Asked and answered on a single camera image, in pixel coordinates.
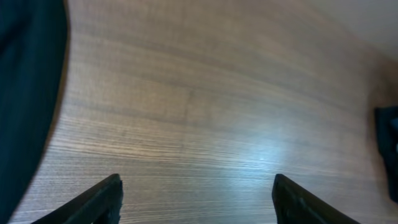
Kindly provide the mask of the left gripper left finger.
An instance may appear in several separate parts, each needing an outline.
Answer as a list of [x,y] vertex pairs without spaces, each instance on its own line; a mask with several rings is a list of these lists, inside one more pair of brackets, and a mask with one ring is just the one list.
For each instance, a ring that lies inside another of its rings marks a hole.
[[32,224],[118,224],[122,202],[123,182],[111,174]]

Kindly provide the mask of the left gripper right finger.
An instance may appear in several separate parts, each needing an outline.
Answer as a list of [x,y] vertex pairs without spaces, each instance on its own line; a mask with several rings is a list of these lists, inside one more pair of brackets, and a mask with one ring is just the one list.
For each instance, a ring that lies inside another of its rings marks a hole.
[[272,201],[278,224],[359,224],[283,174],[276,174]]

